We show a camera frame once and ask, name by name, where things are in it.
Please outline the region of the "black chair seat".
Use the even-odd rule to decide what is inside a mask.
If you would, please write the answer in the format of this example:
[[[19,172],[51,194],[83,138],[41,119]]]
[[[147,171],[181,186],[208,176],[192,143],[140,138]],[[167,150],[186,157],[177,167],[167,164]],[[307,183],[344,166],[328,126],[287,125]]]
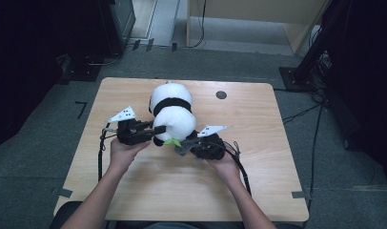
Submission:
[[[83,201],[69,201],[63,204],[51,221],[49,229],[61,229],[65,222],[80,208]]]

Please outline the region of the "light wooden cabinet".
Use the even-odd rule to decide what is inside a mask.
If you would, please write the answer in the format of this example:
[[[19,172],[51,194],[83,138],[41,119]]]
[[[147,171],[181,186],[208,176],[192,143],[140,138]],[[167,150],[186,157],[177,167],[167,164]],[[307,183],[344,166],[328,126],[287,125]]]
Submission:
[[[307,36],[332,0],[188,0],[187,38],[191,17],[282,23],[293,53],[299,53]]]

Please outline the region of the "panda plush toy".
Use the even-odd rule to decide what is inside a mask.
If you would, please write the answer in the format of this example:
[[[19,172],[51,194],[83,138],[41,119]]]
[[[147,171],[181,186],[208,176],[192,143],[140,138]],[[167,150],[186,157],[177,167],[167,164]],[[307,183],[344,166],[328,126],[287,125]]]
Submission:
[[[170,140],[180,142],[196,137],[192,104],[193,97],[182,84],[168,81],[153,90],[149,105],[149,111],[154,115],[153,127],[166,127],[165,133],[153,138],[156,146]]]

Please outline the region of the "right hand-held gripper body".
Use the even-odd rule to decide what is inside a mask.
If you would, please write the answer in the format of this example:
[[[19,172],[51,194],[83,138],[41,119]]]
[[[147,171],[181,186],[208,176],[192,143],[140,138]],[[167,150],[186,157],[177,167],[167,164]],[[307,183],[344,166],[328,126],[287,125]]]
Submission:
[[[226,129],[226,126],[206,126],[197,134],[197,143],[194,154],[198,158],[220,160],[225,155],[226,147],[217,134]]]

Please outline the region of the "black monitor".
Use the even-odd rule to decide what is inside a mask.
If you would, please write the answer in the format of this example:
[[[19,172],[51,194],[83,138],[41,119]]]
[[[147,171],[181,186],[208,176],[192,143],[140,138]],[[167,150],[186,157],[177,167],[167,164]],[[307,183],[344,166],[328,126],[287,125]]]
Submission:
[[[135,23],[132,0],[99,0],[110,54],[121,54]]]

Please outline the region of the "black metal stand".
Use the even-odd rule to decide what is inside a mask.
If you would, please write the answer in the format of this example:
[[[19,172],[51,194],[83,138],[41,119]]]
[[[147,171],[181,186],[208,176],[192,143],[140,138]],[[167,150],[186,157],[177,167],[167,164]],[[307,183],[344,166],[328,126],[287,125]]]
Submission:
[[[315,42],[296,68],[280,67],[279,72],[284,83],[285,91],[289,92],[313,92],[316,90],[311,85],[312,68],[318,58],[323,54],[328,44],[329,36],[338,25],[340,15],[350,0],[334,0],[324,11],[322,16],[323,26],[316,37]]]

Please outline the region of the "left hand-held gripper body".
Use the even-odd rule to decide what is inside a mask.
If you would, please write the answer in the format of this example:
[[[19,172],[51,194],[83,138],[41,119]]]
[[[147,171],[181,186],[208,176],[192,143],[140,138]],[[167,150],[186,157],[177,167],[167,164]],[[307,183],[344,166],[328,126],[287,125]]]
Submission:
[[[136,120],[136,115],[131,106],[108,119],[109,123],[117,123],[116,135],[118,140],[126,145],[136,145],[149,141],[152,134],[142,125],[141,120]]]

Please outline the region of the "person's left hand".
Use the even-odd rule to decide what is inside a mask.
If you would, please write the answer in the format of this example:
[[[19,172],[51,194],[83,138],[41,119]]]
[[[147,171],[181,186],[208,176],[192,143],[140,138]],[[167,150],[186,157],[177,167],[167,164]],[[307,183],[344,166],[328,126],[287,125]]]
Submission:
[[[150,141],[146,141],[136,145],[126,145],[121,143],[117,138],[113,139],[111,142],[109,170],[118,175],[124,175],[137,154],[147,148],[150,144]]]

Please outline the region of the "black floor base plate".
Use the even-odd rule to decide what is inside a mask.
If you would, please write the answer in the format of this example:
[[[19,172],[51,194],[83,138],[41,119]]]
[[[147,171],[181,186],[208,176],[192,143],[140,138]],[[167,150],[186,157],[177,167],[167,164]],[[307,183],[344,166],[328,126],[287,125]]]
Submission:
[[[95,82],[101,67],[90,63],[84,56],[69,56],[65,61],[65,69],[60,79],[63,84],[70,81]]]

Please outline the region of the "black angled floor tape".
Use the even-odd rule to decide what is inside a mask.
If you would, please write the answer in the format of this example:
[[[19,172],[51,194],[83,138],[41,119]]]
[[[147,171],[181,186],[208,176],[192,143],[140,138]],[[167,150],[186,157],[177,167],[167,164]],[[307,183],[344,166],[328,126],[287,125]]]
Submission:
[[[85,101],[75,101],[74,103],[77,104],[77,105],[81,105],[82,106],[82,108],[81,108],[81,110],[80,110],[80,112],[79,112],[79,114],[77,116],[77,119],[80,119],[82,117],[83,113],[85,112],[85,109],[86,109],[86,107],[88,105],[88,102],[85,102]]]

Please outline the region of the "person's right hand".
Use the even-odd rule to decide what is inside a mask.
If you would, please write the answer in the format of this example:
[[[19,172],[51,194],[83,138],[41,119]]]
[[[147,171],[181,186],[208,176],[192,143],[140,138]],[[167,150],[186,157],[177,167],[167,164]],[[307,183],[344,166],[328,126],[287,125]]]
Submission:
[[[241,181],[239,169],[230,155],[225,154],[221,159],[207,159],[207,162],[228,186],[232,186]]]

